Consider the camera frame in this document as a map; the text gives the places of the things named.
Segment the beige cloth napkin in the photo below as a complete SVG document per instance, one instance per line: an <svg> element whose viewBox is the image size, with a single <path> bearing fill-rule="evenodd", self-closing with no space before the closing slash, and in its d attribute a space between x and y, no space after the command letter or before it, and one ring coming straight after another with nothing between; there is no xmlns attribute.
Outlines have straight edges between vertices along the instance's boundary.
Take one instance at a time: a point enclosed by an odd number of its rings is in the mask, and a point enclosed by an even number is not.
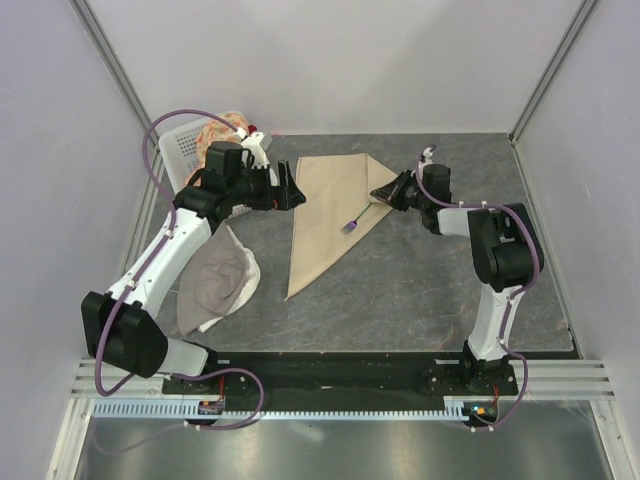
<svg viewBox="0 0 640 480"><path fill-rule="evenodd" d="M301 157L295 182L306 202L294 210L287 297L292 298L334 265L390 211L370 191L397 174L366 153ZM341 228L369 203L358 227Z"/></svg>

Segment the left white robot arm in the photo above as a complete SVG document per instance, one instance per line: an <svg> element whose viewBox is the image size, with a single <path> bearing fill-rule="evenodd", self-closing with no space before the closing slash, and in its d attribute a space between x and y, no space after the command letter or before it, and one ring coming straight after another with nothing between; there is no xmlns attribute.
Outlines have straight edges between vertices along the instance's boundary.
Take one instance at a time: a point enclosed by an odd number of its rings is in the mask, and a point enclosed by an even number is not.
<svg viewBox="0 0 640 480"><path fill-rule="evenodd" d="M207 348L168 338L156 324L159 308L188 261L234 208L292 210L306 198L288 163L272 167L258 144L214 142L172 201L167 219L142 256L106 293L88 293L81 316L89 355L131 375L184 375L198 393L219 382Z"/></svg>

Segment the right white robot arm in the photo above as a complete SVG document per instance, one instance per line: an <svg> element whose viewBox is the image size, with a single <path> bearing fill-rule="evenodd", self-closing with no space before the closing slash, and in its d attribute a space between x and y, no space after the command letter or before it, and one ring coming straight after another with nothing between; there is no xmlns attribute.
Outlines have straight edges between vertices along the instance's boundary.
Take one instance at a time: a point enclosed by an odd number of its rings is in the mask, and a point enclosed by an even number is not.
<svg viewBox="0 0 640 480"><path fill-rule="evenodd" d="M397 211L417 210L435 235L466 237L481 296L474 327L453 368L467 392L483 392L509 376L509 336L525 292L544 267L544 254L526 207L453 203L451 169L422 163L371 196Z"/></svg>

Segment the iridescent rainbow fork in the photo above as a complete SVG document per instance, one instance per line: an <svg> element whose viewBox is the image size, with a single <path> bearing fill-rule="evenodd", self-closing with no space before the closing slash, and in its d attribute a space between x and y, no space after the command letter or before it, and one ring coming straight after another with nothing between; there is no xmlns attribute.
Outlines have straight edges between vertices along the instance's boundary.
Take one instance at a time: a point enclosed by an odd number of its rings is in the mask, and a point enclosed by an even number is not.
<svg viewBox="0 0 640 480"><path fill-rule="evenodd" d="M343 234L349 234L351 232L353 232L357 227L358 227L358 222L359 220L362 218L362 216L371 208L371 206L373 205L372 202L369 202L364 209L352 220L350 220L349 222L347 222L342 228L341 228L341 232Z"/></svg>

